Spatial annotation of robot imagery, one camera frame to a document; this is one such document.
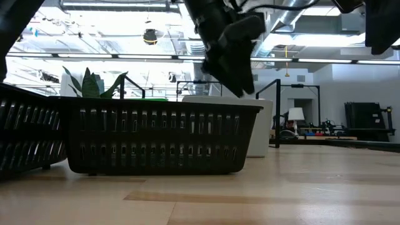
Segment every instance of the wooden table surface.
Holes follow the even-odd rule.
[[[269,148],[221,176],[75,174],[67,162],[0,183],[4,225],[395,225],[400,154]]]

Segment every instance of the ventilation pipe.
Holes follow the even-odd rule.
[[[283,6],[290,7],[298,7],[304,6],[312,3],[313,0],[285,0],[283,2]],[[256,56],[265,58],[269,55],[269,53],[274,48],[274,45],[271,44],[271,40],[268,39],[269,34],[271,32],[277,31],[278,29],[283,29],[286,32],[293,32],[294,25],[296,21],[303,15],[305,10],[302,11],[281,11],[278,17],[273,18],[273,16],[269,15],[267,17],[267,37],[264,42],[260,45],[259,49],[256,50]]]
[[[305,6],[312,3],[314,0],[285,0],[283,2],[283,6],[289,7],[299,7]],[[297,20],[303,15],[306,10],[301,11],[283,11],[281,17],[279,18],[278,24],[272,29],[272,31],[276,31],[277,29],[283,28],[285,26],[290,26],[291,31],[294,29],[294,24]]]

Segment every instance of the potted plant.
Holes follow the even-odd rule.
[[[128,72],[124,72],[120,74],[117,79],[114,81],[114,84],[104,93],[100,94],[99,86],[96,82],[96,75],[94,73],[91,73],[89,68],[86,68],[85,75],[82,80],[82,85],[81,83],[69,72],[67,68],[63,66],[65,73],[68,74],[71,77],[72,84],[74,85],[73,87],[69,85],[69,87],[72,88],[74,93],[76,94],[76,97],[84,97],[84,98],[108,98],[111,99],[114,96],[114,91],[115,89],[121,84],[121,82],[124,81],[125,76],[128,74]]]

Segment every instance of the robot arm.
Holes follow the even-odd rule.
[[[302,7],[287,7],[263,4],[240,12],[249,0],[238,6],[230,0],[227,7],[223,0],[185,0],[184,3],[193,20],[196,32],[206,46],[206,59],[202,70],[211,74],[237,97],[254,92],[250,57],[254,48],[251,40],[266,31],[263,13],[254,12],[257,8],[283,10],[303,10],[319,2]],[[400,38],[399,0],[332,0],[342,13],[366,7],[366,46],[372,54],[382,54]]]

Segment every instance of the basket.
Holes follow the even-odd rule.
[[[51,101],[0,83],[0,179],[64,159],[59,113]]]
[[[58,97],[69,167],[86,174],[226,174],[262,107]]]

